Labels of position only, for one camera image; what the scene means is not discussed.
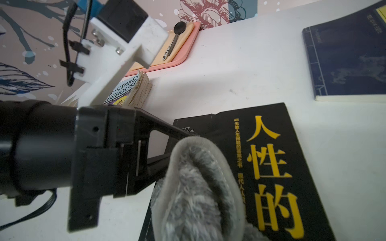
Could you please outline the Treehouse colourful paperback book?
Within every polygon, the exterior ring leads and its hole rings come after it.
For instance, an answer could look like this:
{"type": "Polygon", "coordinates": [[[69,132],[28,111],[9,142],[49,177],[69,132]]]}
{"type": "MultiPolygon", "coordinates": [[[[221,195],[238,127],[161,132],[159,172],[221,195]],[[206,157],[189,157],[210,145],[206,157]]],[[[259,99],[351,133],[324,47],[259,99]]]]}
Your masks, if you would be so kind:
{"type": "Polygon", "coordinates": [[[138,71],[136,75],[121,81],[104,101],[104,104],[142,108],[151,89],[152,83],[147,74],[138,71]]]}

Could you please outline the grey striped cloth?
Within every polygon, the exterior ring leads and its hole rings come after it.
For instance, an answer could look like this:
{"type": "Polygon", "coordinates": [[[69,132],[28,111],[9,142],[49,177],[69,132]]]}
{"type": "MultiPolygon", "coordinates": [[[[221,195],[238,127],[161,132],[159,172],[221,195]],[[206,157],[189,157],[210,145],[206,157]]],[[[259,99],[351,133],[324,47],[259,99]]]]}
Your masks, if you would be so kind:
{"type": "Polygon", "coordinates": [[[180,140],[153,190],[157,241],[265,241],[248,223],[238,184],[220,149],[202,137],[180,140]]]}

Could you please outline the black portrait cover book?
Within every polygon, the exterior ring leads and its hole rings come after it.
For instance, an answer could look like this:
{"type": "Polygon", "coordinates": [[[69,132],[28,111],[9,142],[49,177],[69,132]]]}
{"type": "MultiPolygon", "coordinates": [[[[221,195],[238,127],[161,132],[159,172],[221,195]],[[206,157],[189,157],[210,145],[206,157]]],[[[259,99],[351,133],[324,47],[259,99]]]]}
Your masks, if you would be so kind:
{"type": "MultiPolygon", "coordinates": [[[[265,241],[335,240],[284,103],[179,118],[173,124],[220,149],[241,192],[246,220],[265,241]]],[[[169,139],[166,152],[178,142],[169,139]]],[[[142,241],[156,241],[150,204],[142,241]]]]}

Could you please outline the blue book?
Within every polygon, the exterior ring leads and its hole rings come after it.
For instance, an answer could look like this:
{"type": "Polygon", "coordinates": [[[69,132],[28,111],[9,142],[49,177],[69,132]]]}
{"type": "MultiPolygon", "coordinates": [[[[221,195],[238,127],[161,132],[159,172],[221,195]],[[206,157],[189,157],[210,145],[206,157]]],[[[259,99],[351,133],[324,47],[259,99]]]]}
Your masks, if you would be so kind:
{"type": "Polygon", "coordinates": [[[302,31],[316,101],[386,101],[386,2],[302,31]]]}

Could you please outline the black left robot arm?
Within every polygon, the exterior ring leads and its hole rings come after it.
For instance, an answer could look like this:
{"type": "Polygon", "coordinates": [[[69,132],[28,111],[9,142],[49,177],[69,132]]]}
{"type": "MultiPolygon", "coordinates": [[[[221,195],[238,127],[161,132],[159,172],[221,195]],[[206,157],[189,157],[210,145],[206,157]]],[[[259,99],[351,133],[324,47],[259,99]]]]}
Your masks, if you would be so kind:
{"type": "Polygon", "coordinates": [[[3,101],[1,194],[19,207],[52,193],[22,223],[48,211],[57,189],[69,187],[68,231],[95,228],[104,196],[138,194],[166,173],[170,154],[148,157],[152,131],[177,140],[189,136],[140,108],[3,101]]]}

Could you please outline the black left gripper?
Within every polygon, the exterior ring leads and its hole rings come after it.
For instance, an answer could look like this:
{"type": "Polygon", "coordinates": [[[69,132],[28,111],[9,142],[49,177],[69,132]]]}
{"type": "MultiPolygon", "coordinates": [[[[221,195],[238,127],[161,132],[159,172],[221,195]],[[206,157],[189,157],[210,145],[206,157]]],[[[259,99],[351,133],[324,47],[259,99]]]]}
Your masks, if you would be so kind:
{"type": "Polygon", "coordinates": [[[136,195],[167,172],[171,153],[138,161],[138,140],[158,131],[176,140],[195,136],[140,108],[77,110],[68,231],[97,227],[102,197],[136,195]]]}

